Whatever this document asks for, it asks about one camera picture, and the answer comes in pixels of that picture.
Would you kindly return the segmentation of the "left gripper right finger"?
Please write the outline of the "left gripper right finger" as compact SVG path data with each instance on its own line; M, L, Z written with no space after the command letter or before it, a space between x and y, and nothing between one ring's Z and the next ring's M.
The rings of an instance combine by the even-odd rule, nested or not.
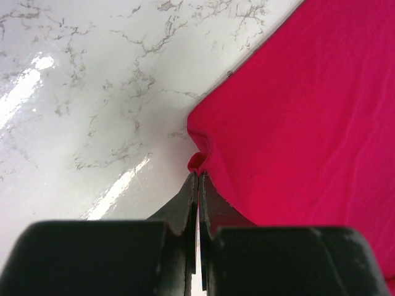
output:
M208 295L389 295L351 228L259 227L199 178L202 288Z

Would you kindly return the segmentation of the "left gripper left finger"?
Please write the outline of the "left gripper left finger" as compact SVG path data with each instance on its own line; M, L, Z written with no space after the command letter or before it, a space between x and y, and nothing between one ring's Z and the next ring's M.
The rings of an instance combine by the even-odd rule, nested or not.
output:
M146 220L40 221L1 273L2 295L190 295L198 177Z

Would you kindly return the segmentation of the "crimson red t shirt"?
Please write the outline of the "crimson red t shirt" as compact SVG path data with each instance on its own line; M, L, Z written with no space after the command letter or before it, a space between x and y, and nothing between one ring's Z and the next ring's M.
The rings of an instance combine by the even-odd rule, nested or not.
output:
M349 226L394 289L394 2L304 1L188 115L208 173L260 226Z

